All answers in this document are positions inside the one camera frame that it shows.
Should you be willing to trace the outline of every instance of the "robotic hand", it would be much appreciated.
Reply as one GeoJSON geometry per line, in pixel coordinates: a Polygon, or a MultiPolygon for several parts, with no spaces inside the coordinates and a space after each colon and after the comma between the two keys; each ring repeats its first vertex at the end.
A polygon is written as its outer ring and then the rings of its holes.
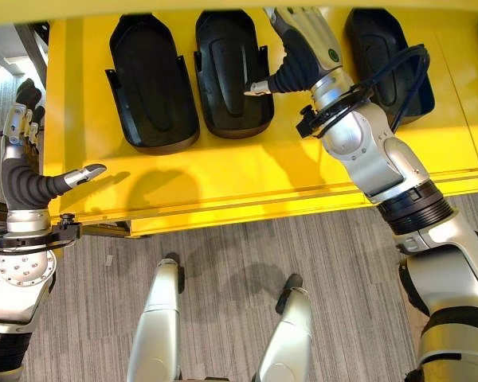
{"type": "Polygon", "coordinates": [[[33,81],[17,92],[2,137],[2,191],[9,209],[7,233],[0,236],[0,381],[17,381],[41,306],[55,283],[53,249],[79,238],[70,218],[49,222],[48,203],[103,173],[90,165],[56,177],[38,173],[37,134],[45,110],[33,81]]]}
{"type": "MultiPolygon", "coordinates": [[[[345,73],[336,39],[316,8],[268,8],[286,57],[268,79],[250,84],[247,95],[310,91],[301,111],[302,136],[314,135],[346,167],[351,180],[376,204],[409,257],[399,275],[411,303],[429,316],[421,334],[418,368],[406,381],[478,382],[478,237],[429,179],[413,151],[396,138],[369,88],[345,73]]],[[[428,54],[419,45],[393,57],[428,54]]]]}

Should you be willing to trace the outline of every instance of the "yellow table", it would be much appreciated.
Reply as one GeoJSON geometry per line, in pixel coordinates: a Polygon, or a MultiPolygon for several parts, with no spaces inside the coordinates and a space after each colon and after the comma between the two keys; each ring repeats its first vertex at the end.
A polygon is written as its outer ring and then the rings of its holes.
{"type": "MultiPolygon", "coordinates": [[[[323,10],[354,66],[343,26],[350,9],[323,10]]],[[[399,129],[447,195],[478,191],[478,13],[389,9],[410,45],[425,43],[435,110],[399,129]]],[[[259,45],[274,71],[283,47],[260,9],[248,9],[259,45]]],[[[155,12],[172,32],[190,74],[200,10],[155,12]]],[[[119,15],[55,21],[50,31],[44,171],[53,175],[93,162],[107,173],[55,200],[50,213],[79,221],[131,220],[131,234],[259,220],[370,205],[346,171],[316,139],[295,129],[309,93],[275,95],[275,118],[253,138],[226,140],[208,132],[189,150],[168,156],[138,152],[123,137],[108,80],[109,37],[119,15]]]]}

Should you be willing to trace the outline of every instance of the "silver metal joint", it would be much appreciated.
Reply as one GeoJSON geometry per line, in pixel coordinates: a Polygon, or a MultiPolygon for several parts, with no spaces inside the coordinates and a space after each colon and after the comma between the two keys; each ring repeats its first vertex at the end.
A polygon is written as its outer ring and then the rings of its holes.
{"type": "Polygon", "coordinates": [[[57,259],[52,251],[18,256],[0,256],[0,277],[19,287],[32,287],[43,283],[55,272],[57,259]]]}
{"type": "Polygon", "coordinates": [[[6,125],[3,127],[3,134],[13,144],[19,143],[19,135],[23,128],[23,119],[26,114],[26,106],[20,103],[13,103],[7,115],[6,125]]]}
{"type": "Polygon", "coordinates": [[[47,209],[20,209],[7,213],[7,231],[36,232],[51,227],[47,209]]]}
{"type": "Polygon", "coordinates": [[[263,96],[271,94],[267,80],[254,82],[252,86],[245,92],[245,96],[263,96]]]}
{"type": "Polygon", "coordinates": [[[64,176],[64,181],[69,187],[74,189],[77,185],[92,180],[106,171],[104,165],[85,166],[82,170],[74,170],[64,176]]]}
{"type": "Polygon", "coordinates": [[[339,67],[321,78],[310,89],[315,108],[320,111],[329,107],[351,89],[351,77],[339,67]]]}

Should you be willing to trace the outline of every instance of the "black rubber finger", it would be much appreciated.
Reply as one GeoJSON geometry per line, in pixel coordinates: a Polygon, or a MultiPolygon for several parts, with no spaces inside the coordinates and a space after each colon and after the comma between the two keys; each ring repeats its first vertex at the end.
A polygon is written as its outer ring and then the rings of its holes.
{"type": "Polygon", "coordinates": [[[41,120],[45,116],[45,109],[43,106],[37,106],[33,111],[32,122],[41,125],[41,120]]]}
{"type": "Polygon", "coordinates": [[[16,91],[16,96],[18,96],[19,93],[25,90],[26,88],[35,88],[35,84],[33,83],[33,80],[31,78],[27,78],[26,80],[22,82],[21,85],[19,85],[16,91]]]}
{"type": "Polygon", "coordinates": [[[24,88],[18,93],[16,97],[17,103],[26,105],[27,108],[33,110],[35,105],[41,100],[41,91],[35,87],[24,88]]]}

